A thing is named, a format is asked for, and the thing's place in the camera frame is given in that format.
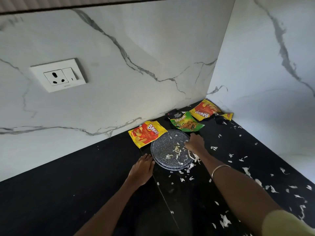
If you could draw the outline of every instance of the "bracelet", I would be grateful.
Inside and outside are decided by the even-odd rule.
[[[230,166],[229,166],[229,165],[220,165],[220,166],[216,167],[216,168],[213,170],[212,174],[211,174],[211,178],[213,178],[213,174],[214,174],[215,171],[218,170],[220,167],[230,167]]]

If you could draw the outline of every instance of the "round plate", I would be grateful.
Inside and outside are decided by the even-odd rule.
[[[168,130],[151,144],[151,154],[156,163],[167,170],[182,170],[188,167],[192,162],[185,148],[185,141],[189,136],[179,130]],[[175,147],[181,150],[178,159],[176,159]]]

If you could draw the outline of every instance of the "electrical outlet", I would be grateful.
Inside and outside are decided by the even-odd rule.
[[[61,69],[44,73],[51,86],[69,83]]]
[[[75,59],[35,65],[30,70],[48,92],[86,83]]]

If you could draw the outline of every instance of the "hand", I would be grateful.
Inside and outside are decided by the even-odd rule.
[[[192,151],[193,153],[198,155],[198,151],[201,151],[204,148],[204,140],[200,135],[196,135],[194,133],[190,134],[190,139],[188,142],[185,142],[185,147]]]
[[[132,186],[139,188],[144,185],[152,176],[153,167],[155,161],[149,154],[144,154],[134,164],[129,172],[126,182],[132,184]]]

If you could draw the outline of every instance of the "white marble wall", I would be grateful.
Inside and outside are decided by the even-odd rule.
[[[164,0],[0,16],[0,181],[203,99],[234,0]],[[47,93],[29,67],[78,58]]]
[[[315,182],[315,0],[236,0],[207,98]]]

